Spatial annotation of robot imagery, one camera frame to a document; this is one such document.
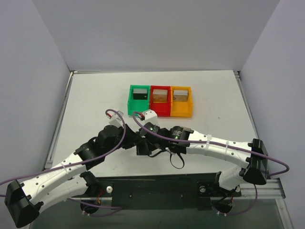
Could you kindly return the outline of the black leather card holder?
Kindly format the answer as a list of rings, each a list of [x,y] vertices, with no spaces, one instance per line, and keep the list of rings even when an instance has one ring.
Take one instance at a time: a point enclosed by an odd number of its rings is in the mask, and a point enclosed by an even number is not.
[[[150,144],[147,140],[142,140],[136,145],[136,155],[138,156],[150,156],[154,150],[154,145]]]

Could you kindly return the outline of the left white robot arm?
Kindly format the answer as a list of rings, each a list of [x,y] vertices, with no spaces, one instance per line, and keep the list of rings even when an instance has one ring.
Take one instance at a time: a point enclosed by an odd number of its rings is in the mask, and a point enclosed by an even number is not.
[[[33,222],[48,206],[78,195],[94,195],[101,191],[97,178],[90,172],[105,160],[109,151],[129,149],[142,138],[128,125],[108,125],[97,137],[82,144],[74,153],[44,174],[7,186],[4,203],[17,228]]]

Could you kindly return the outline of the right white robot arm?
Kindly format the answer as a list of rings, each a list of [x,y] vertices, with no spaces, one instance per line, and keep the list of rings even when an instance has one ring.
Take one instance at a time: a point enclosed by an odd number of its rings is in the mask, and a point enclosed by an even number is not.
[[[218,172],[215,182],[231,191],[243,183],[265,185],[267,182],[267,152],[263,142],[234,142],[204,135],[187,127],[160,128],[150,122],[139,129],[139,135],[152,146],[170,154],[209,156],[234,164]]]

